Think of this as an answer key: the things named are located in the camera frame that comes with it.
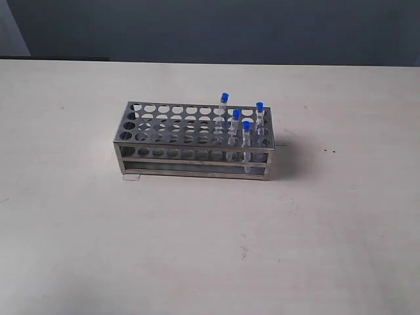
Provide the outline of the clear tape piece on table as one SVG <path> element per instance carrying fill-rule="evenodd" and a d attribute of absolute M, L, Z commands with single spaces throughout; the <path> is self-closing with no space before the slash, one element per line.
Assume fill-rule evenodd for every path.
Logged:
<path fill-rule="evenodd" d="M 139 174 L 124 174 L 123 175 L 123 180 L 126 180 L 126 181 L 138 181 L 139 179 L 140 179 Z"/>

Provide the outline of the blue capped tube back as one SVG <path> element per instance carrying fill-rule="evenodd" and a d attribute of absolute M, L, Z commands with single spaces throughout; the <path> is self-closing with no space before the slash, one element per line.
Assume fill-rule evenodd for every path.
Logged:
<path fill-rule="evenodd" d="M 215 127 L 213 133 L 222 136 L 226 129 L 227 103 L 229 94 L 222 93 L 218 108 L 215 109 Z"/>

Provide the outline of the blue capped tube front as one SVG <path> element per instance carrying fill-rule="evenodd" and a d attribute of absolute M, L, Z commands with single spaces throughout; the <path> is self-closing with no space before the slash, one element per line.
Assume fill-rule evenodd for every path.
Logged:
<path fill-rule="evenodd" d="M 250 138 L 250 122 L 243 121 L 242 122 L 242 135 L 243 135 L 243 147 L 248 148 L 251 145 L 251 138 Z M 244 152 L 243 153 L 243 161 L 250 162 L 251 161 L 251 152 Z"/>

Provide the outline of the blue capped tube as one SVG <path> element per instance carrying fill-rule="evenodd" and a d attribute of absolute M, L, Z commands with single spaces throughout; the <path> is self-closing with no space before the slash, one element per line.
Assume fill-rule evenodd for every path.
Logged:
<path fill-rule="evenodd" d="M 222 136 L 226 129 L 227 103 L 229 94 L 222 93 L 218 108 L 215 109 L 215 127 L 213 133 Z"/>
<path fill-rule="evenodd" d="M 256 122 L 255 122 L 255 130 L 256 133 L 261 136 L 263 134 L 264 128 L 264 104 L 263 102 L 256 103 Z"/>
<path fill-rule="evenodd" d="M 243 147 L 248 148 L 251 145 L 251 138 L 250 138 L 250 122 L 243 121 L 242 122 L 242 135 L 243 135 Z M 251 161 L 251 152 L 244 152 L 243 153 L 243 161 L 250 162 Z"/>
<path fill-rule="evenodd" d="M 240 118 L 240 110 L 235 109 L 233 111 L 233 116 L 230 124 L 230 128 L 228 131 L 228 146 L 235 146 L 236 143 L 236 134 L 238 131 L 238 125 L 239 125 L 239 118 Z"/>

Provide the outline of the stainless steel test tube rack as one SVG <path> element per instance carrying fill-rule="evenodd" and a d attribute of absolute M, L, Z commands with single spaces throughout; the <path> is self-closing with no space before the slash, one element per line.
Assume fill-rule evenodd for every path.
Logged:
<path fill-rule="evenodd" d="M 267 180 L 275 151 L 272 111 L 264 105 L 264 128 L 255 130 L 256 105 L 227 107 L 226 129 L 216 136 L 218 105 L 130 101 L 114 137 L 121 173 Z M 233 111 L 240 110 L 235 146 L 228 146 Z M 250 122 L 251 145 L 243 147 L 242 122 Z M 251 161 L 243 153 L 251 152 Z"/>

